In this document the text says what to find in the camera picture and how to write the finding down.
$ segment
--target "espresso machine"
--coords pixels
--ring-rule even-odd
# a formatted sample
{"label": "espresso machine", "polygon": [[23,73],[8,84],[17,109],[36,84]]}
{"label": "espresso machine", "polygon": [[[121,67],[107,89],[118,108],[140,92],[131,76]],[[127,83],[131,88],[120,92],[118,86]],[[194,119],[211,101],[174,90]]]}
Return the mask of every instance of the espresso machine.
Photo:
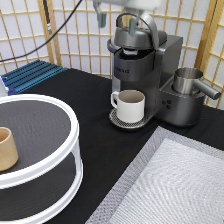
{"label": "espresso machine", "polygon": [[[111,122],[126,130],[141,128],[152,117],[179,127],[195,125],[200,119],[206,95],[218,99],[220,93],[201,81],[203,73],[200,70],[188,68],[188,72],[179,72],[179,75],[182,37],[158,31],[153,18],[146,13],[138,18],[144,28],[137,24],[133,32],[131,24],[129,27],[123,25],[122,18],[127,15],[137,17],[132,13],[120,14],[114,39],[108,41],[108,50],[113,53],[112,91],[142,92],[145,117],[136,124],[125,124],[116,118],[113,109]],[[184,92],[189,87],[192,91]]]}

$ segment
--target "wooden cup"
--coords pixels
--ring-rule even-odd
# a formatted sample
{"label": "wooden cup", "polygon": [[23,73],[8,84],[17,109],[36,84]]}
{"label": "wooden cup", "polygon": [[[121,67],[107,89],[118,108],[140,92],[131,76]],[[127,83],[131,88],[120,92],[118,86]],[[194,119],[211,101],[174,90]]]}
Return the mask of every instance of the wooden cup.
{"label": "wooden cup", "polygon": [[0,127],[0,171],[12,167],[18,158],[17,148],[11,130]]}

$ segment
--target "round tray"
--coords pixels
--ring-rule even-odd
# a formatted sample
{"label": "round tray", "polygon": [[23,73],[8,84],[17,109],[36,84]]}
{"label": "round tray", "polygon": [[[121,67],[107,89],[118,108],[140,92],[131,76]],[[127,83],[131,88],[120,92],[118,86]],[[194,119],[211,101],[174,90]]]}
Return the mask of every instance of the round tray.
{"label": "round tray", "polygon": [[73,150],[79,125],[64,102],[43,95],[0,98],[0,124],[11,129],[18,162],[0,172],[0,189],[35,179],[53,169]]}
{"label": "round tray", "polygon": [[0,223],[43,223],[58,214],[74,197],[82,172],[70,153],[39,178],[0,190]]}

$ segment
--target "black cable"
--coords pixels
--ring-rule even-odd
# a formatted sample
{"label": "black cable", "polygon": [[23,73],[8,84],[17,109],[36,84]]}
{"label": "black cable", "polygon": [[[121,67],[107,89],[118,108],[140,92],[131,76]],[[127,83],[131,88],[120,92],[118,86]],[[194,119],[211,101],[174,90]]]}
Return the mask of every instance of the black cable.
{"label": "black cable", "polygon": [[10,60],[15,60],[15,59],[18,59],[18,58],[23,58],[23,57],[26,57],[30,54],[32,54],[33,52],[39,50],[40,48],[42,48],[43,46],[45,46],[46,44],[48,44],[57,34],[58,32],[60,32],[60,30],[65,26],[65,24],[70,20],[70,18],[72,17],[72,15],[75,13],[76,9],[79,7],[79,5],[81,4],[83,0],[80,0],[78,2],[78,4],[75,6],[75,8],[72,10],[71,14],[69,15],[69,17],[65,20],[65,22],[61,25],[61,27],[52,35],[52,37],[47,40],[45,43],[43,43],[42,45],[40,45],[39,47],[37,47],[36,49],[30,51],[29,53],[27,54],[24,54],[24,55],[21,55],[21,56],[17,56],[17,57],[14,57],[14,58],[7,58],[7,59],[4,59],[4,60],[1,60],[1,62],[5,62],[5,61],[10,61]]}

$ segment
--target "black table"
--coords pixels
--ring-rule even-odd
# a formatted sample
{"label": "black table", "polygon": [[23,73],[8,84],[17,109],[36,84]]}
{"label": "black table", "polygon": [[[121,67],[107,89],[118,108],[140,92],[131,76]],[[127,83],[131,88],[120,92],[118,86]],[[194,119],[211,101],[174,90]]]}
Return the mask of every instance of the black table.
{"label": "black table", "polygon": [[80,124],[83,182],[72,202],[48,223],[85,223],[158,126],[224,150],[224,111],[206,106],[192,128],[152,120],[137,132],[116,129],[109,121],[111,85],[109,79],[70,69],[23,92],[66,102]]}

